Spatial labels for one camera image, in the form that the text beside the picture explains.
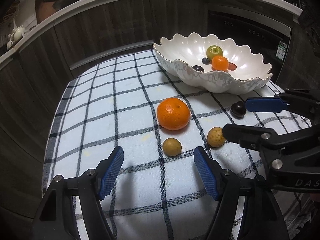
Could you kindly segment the red grape tomato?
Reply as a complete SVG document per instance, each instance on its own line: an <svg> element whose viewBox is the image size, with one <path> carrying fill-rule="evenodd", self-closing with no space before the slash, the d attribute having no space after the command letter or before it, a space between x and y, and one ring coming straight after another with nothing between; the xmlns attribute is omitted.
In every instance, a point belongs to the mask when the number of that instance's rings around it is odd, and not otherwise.
<svg viewBox="0 0 320 240"><path fill-rule="evenodd" d="M229 66L228 66L228 69L232 70L232 71L235 71L237 69L237 66L236 66L236 64L230 62Z"/></svg>

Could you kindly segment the dark plum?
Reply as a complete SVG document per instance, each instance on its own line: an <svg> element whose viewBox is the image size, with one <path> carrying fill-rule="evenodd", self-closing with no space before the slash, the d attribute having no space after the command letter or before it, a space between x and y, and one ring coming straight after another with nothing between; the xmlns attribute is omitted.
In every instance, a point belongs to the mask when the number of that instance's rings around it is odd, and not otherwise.
<svg viewBox="0 0 320 240"><path fill-rule="evenodd" d="M232 116L241 119L245 116L247 109L243 101L238 101L231 105L231 114Z"/></svg>
<svg viewBox="0 0 320 240"><path fill-rule="evenodd" d="M204 68L201 67L201 66L194 65L194 66L192 66L192 68L193 68L195 71L204 73Z"/></svg>

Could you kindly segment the blueberry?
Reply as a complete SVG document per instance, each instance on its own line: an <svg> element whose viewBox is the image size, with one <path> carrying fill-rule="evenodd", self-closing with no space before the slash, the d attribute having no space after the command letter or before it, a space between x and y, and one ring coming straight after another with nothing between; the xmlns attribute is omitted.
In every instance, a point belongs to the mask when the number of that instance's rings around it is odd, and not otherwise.
<svg viewBox="0 0 320 240"><path fill-rule="evenodd" d="M210 59L208 59L207 57L204 57L204 58L202 59L202 63L203 63L203 64L210 64L211 61L210 61Z"/></svg>

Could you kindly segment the dark plum on cloth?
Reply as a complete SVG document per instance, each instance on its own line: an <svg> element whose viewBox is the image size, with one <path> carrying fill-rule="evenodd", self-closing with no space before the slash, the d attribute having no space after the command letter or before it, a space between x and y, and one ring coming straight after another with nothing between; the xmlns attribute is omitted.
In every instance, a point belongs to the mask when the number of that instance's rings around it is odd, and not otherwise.
<svg viewBox="0 0 320 240"><path fill-rule="evenodd" d="M243 101L238 101L231 105L231 114L232 116L241 119L245 116L247 109Z"/></svg>

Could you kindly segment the larger tan longan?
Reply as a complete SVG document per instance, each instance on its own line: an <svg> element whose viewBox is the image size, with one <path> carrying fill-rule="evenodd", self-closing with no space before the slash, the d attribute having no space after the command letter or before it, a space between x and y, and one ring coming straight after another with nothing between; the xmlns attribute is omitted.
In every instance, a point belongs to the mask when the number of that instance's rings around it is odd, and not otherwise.
<svg viewBox="0 0 320 240"><path fill-rule="evenodd" d="M221 147L225 141L221 127L213 127L207 134L207 142L213 148Z"/></svg>

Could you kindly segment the green energy label sticker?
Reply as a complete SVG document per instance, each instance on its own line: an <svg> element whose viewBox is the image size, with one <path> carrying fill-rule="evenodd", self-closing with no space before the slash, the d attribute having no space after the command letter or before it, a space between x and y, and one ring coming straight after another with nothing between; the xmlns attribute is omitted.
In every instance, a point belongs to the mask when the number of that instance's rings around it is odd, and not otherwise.
<svg viewBox="0 0 320 240"><path fill-rule="evenodd" d="M280 59L281 61L284 61L287 52L287 47L288 45L285 42L280 41L276 52L276 58Z"/></svg>

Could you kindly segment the small orange in bowl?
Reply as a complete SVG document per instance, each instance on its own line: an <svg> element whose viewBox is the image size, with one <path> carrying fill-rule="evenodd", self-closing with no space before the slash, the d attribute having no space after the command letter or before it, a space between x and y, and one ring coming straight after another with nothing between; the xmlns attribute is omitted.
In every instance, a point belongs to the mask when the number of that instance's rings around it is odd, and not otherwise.
<svg viewBox="0 0 320 240"><path fill-rule="evenodd" d="M224 56L215 56L212 59L213 70L227 71L228 66L229 66L229 62Z"/></svg>

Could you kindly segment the small round tan longan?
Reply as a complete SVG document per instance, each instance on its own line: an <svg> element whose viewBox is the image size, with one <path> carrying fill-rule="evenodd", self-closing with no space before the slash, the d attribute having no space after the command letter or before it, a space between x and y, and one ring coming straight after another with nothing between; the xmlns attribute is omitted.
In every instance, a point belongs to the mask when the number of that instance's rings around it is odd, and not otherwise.
<svg viewBox="0 0 320 240"><path fill-rule="evenodd" d="M163 148L164 154L170 157L177 156L182 151L181 143L175 138L166 139L163 142L162 148Z"/></svg>

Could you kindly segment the large orange on cloth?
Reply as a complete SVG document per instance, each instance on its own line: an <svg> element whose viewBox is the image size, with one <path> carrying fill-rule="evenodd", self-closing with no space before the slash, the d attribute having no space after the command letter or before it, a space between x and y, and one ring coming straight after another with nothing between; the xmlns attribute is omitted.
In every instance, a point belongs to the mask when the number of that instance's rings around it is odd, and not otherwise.
<svg viewBox="0 0 320 240"><path fill-rule="evenodd" d="M189 124L191 113L185 102L178 98L167 98L157 107L160 126L170 131L183 129Z"/></svg>

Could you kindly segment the green apple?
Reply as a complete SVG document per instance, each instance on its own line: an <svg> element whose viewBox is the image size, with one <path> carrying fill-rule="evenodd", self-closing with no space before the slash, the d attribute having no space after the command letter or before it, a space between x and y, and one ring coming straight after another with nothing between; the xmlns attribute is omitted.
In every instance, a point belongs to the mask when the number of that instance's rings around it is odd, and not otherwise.
<svg viewBox="0 0 320 240"><path fill-rule="evenodd" d="M209 46L206 50L207 58L212 61L215 56L223 56L222 49L217 45Z"/></svg>

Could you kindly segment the white checkered cloth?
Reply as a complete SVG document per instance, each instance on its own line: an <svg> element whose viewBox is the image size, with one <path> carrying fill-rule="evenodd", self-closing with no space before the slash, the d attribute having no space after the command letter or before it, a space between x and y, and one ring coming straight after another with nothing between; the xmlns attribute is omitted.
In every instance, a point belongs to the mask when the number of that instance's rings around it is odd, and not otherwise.
<svg viewBox="0 0 320 240"><path fill-rule="evenodd" d="M158 123L157 107L167 98L186 103L191 117L183 129ZM203 239L217 206L204 189L193 160L197 146L241 177L264 174L259 154L226 143L207 145L213 127L241 124L274 129L278 134L309 127L289 112L231 115L231 105L245 95L212 94L184 84L165 72L155 52L128 54L97 64L69 81L60 96L49 133L43 188L53 177L83 174L106 159L116 146L124 162L102 208L115 239ZM163 142L177 139L179 155L163 152Z"/></svg>

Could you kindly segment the white teapot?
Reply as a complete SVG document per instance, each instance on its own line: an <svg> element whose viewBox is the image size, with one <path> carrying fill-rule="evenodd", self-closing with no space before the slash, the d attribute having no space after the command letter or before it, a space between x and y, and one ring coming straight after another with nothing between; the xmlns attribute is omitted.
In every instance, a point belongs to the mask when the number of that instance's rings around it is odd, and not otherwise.
<svg viewBox="0 0 320 240"><path fill-rule="evenodd" d="M7 42L7 46L12 47L18 41L20 41L25 36L25 28L23 26L19 26L12 30L11 34L8 35L9 41Z"/></svg>

